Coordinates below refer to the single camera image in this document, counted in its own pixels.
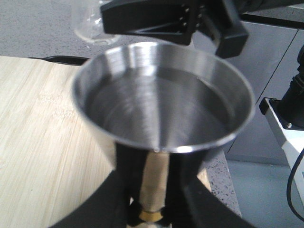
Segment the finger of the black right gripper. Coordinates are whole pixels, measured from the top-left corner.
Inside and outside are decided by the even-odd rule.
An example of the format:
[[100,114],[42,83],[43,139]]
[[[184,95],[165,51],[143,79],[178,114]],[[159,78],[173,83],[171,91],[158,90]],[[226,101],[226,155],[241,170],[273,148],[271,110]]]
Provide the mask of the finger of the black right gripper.
[[189,45],[200,0],[113,0],[100,7],[106,34],[157,38]]
[[215,55],[220,58],[240,55],[248,38],[248,32],[231,0],[204,2],[201,9],[201,32],[212,40],[217,48]]

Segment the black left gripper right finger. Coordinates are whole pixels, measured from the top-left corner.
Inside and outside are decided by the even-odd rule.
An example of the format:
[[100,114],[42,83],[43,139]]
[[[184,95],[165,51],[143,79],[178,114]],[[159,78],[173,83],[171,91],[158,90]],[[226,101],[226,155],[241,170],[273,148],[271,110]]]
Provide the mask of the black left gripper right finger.
[[174,228],[251,228],[252,225],[226,207],[198,179],[202,162],[218,150],[170,155],[166,193],[166,222]]

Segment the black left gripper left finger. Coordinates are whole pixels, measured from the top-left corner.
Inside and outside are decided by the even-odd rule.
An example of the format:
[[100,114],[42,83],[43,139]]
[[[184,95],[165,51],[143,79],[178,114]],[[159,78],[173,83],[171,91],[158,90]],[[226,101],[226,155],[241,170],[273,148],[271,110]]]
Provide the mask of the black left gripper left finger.
[[136,227],[146,150],[115,145],[115,169],[99,188],[71,214],[54,224],[55,228]]

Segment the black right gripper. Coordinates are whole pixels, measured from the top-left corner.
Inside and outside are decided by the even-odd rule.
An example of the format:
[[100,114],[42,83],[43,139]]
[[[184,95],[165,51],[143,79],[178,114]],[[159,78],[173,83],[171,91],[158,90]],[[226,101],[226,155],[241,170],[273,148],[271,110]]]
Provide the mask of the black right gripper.
[[280,115],[287,122],[299,128],[304,127],[304,47],[299,51],[298,74],[292,78],[290,86],[280,102]]

